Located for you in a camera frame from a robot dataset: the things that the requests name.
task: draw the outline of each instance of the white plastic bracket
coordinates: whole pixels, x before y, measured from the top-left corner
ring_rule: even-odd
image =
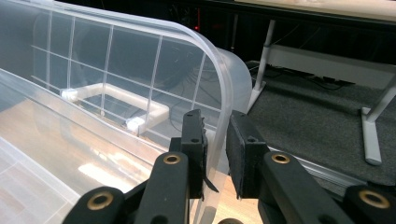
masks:
[[[365,159],[372,165],[382,164],[379,150],[378,136],[375,121],[396,95],[396,76],[392,78],[385,88],[375,107],[361,109],[361,123],[363,126]]]
[[[260,58],[259,71],[257,72],[256,83],[254,84],[253,91],[250,96],[247,111],[253,106],[264,89],[265,82],[262,81],[264,77],[265,67],[267,65],[268,53],[271,47],[272,36],[275,30],[276,21],[271,20],[268,26],[267,37],[265,37],[264,47],[262,47],[262,57]]]
[[[150,108],[147,122],[146,115],[126,120],[128,130],[137,134],[141,134],[147,128],[154,127],[169,118],[169,107],[167,105],[162,105],[152,100],[149,102],[148,98],[108,83],[105,86],[103,83],[98,83],[75,89],[62,90],[61,96],[68,101],[75,102],[78,99],[86,99],[95,95],[101,95],[102,93],[123,101],[126,104],[136,106],[142,110],[147,110],[149,104]]]

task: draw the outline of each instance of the desk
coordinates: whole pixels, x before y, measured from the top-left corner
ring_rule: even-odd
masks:
[[[276,21],[320,24],[331,28],[396,34],[396,2],[385,0],[151,0],[184,6],[208,7],[235,14],[256,14],[271,20],[264,43],[257,85],[250,105],[262,91],[262,76],[272,47]],[[376,105],[361,111],[366,161],[381,164],[375,120],[396,95],[396,72],[387,80],[383,95]]]
[[[367,23],[367,28],[372,29],[372,22],[377,28],[396,22],[396,2],[384,0],[237,0],[244,3],[253,3],[263,7],[283,7],[296,11],[318,13],[324,17],[334,15],[338,20],[345,18],[346,21],[355,20],[357,24]],[[272,35],[276,21],[271,20],[267,36],[262,49],[262,57],[256,85],[250,99],[249,108],[254,104],[263,89],[262,77],[267,64],[268,54],[272,45]],[[361,109],[361,120],[364,137],[365,159],[372,165],[380,165],[381,154],[376,134],[375,120],[380,116],[393,97],[396,95],[396,77],[390,79],[382,96],[372,108]]]

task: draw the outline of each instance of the clear plastic container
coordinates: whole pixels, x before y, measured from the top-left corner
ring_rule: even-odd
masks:
[[[35,146],[46,146],[45,136],[51,132],[61,132],[65,144],[81,148],[93,144],[89,137],[79,139],[84,135],[73,135],[74,128],[63,126],[72,122],[90,136],[103,138],[103,146],[119,150],[120,158],[133,158],[122,162],[142,161],[127,171],[134,172],[131,179],[136,184],[147,179],[150,165],[168,149],[170,139],[181,135],[183,114],[197,108],[205,118],[208,175],[214,178],[231,111],[248,110],[251,82],[245,64],[176,23],[51,1],[0,0],[0,30],[0,68],[5,78],[14,74],[41,86],[19,79],[24,86],[16,81],[12,89],[24,100],[34,100],[43,111],[57,114],[53,118],[32,112],[38,124],[45,123],[37,126],[42,136]],[[33,99],[37,92],[42,98]],[[25,135],[30,137],[27,142],[35,139],[30,133]],[[32,158],[29,152],[34,146],[19,146],[17,140],[0,136]],[[96,159],[108,158],[101,144],[90,148]],[[50,160],[56,154],[46,157]],[[78,195],[96,187],[80,188],[74,180],[49,170],[46,161],[33,161],[66,186],[73,186],[71,190]],[[119,165],[112,162],[108,159],[103,165]]]

